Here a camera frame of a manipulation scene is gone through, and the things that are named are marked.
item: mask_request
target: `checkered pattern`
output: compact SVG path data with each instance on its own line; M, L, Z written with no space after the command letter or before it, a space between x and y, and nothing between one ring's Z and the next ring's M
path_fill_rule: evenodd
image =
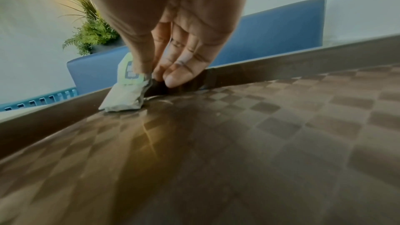
M0 224L400 224L400 65L160 97L0 164Z

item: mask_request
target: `human hand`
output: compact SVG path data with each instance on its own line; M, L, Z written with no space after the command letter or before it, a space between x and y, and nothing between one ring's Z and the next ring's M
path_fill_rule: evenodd
M245 1L93 0L132 52L134 72L154 71L170 88L193 79L217 57Z

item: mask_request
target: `blue upholstered booth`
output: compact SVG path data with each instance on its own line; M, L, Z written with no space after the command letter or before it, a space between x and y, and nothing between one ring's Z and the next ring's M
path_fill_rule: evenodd
M322 46L325 0L307 0L241 18L210 67ZM78 94L113 86L127 47L69 61Z

